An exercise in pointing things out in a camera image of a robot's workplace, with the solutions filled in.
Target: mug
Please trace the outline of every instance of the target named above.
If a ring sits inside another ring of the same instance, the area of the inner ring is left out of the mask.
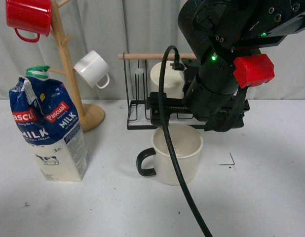
[[[98,88],[103,89],[110,82],[110,77],[108,75],[109,66],[95,51],[89,52],[80,59],[75,64],[74,69],[91,87],[96,85]],[[103,86],[98,85],[98,82],[104,76],[107,77],[107,82]]]
[[[182,123],[171,123],[168,129],[182,175],[188,183],[196,174],[203,138],[195,128]],[[137,156],[136,166],[139,174],[157,175],[166,184],[180,185],[161,127],[157,128],[152,136],[152,146]],[[142,169],[143,161],[150,156],[153,156],[153,168]]]
[[[6,23],[13,27],[17,36],[30,43],[38,42],[40,35],[48,36],[51,25],[50,0],[6,0]],[[20,35],[18,30],[37,34],[35,39]]]
[[[182,71],[175,71],[172,69],[173,61],[167,61],[164,75],[163,92],[167,93],[167,98],[182,99],[184,96],[184,76]],[[159,77],[160,77],[161,62],[153,66],[151,70],[151,91],[159,91]]]

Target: cow illustration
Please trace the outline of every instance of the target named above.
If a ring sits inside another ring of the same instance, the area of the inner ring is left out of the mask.
[[[59,164],[59,160],[57,159],[57,157],[41,157],[36,154],[35,154],[35,156],[40,158],[41,161],[43,161],[43,163],[46,165],[58,165]]]

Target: white mug handle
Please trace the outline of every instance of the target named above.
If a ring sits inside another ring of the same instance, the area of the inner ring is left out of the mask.
[[[107,85],[110,83],[109,74],[106,74],[106,76],[107,76],[107,82],[103,86],[99,86],[98,84],[95,84],[98,88],[103,89],[103,88],[107,87]]]

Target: white mug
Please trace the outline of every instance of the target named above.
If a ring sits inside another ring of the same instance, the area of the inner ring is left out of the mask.
[[[110,77],[108,75],[109,66],[95,51],[90,51],[80,59],[75,64],[74,69],[91,87],[96,85],[98,88],[103,89],[110,83]],[[104,76],[107,77],[107,82],[100,86],[98,82]]]
[[[188,183],[196,174],[203,138],[195,128],[182,123],[171,123],[168,129],[182,175]],[[152,136],[152,146],[137,156],[138,172],[143,176],[157,175],[169,185],[180,185],[161,127]],[[153,156],[153,168],[142,169],[142,162],[150,156]]]
[[[164,76],[163,92],[167,93],[167,98],[182,99],[184,96],[184,76],[181,71],[172,69],[173,61],[167,61]],[[151,70],[151,91],[159,91],[159,77],[160,77],[161,62],[153,66]]]

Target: green led light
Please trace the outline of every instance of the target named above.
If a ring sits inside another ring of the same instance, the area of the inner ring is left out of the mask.
[[[211,59],[212,59],[213,61],[216,61],[217,56],[216,56],[216,55],[212,55]]]

